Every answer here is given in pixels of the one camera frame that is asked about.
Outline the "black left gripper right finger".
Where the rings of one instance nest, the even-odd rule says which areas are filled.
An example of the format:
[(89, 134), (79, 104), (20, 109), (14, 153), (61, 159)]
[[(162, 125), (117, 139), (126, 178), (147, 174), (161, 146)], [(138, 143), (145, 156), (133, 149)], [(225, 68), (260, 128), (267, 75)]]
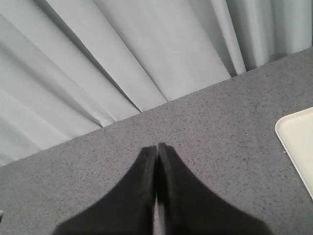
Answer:
[(208, 189), (175, 149), (158, 146), (157, 199), (167, 235), (270, 235), (261, 220)]

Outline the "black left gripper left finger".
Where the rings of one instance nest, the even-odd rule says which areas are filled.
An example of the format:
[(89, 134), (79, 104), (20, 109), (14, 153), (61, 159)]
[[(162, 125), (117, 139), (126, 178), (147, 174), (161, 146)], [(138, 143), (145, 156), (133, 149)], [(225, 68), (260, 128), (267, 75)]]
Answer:
[(55, 235), (151, 235), (156, 200), (157, 148), (144, 147), (117, 185), (95, 204), (60, 224)]

